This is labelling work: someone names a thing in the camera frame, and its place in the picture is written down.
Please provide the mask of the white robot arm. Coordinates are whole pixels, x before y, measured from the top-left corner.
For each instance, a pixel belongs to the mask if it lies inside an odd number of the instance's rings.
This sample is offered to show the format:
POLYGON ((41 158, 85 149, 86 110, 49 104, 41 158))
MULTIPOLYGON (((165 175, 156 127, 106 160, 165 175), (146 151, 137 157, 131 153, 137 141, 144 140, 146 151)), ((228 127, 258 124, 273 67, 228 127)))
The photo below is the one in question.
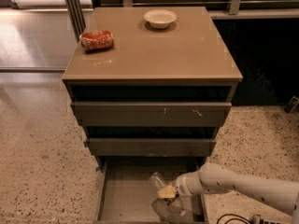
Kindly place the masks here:
POLYGON ((291 224, 299 224, 298 182, 241 175, 212 162, 206 162, 198 171, 180 175, 173 182, 162 185, 158 188, 158 195, 161 199, 175 199, 177 196, 191 197, 230 190, 275 208, 291 216, 291 224))

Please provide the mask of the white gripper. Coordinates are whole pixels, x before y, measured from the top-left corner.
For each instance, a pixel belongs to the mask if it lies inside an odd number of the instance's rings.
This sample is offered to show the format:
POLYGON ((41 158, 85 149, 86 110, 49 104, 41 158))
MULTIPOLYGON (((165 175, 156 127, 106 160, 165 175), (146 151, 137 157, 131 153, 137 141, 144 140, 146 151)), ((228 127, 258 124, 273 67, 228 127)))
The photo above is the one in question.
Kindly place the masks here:
POLYGON ((180 175, 172 185, 166 185, 157 191, 161 199, 175 198, 179 196, 194 196, 201 193, 201 181, 198 172, 191 172, 180 175))

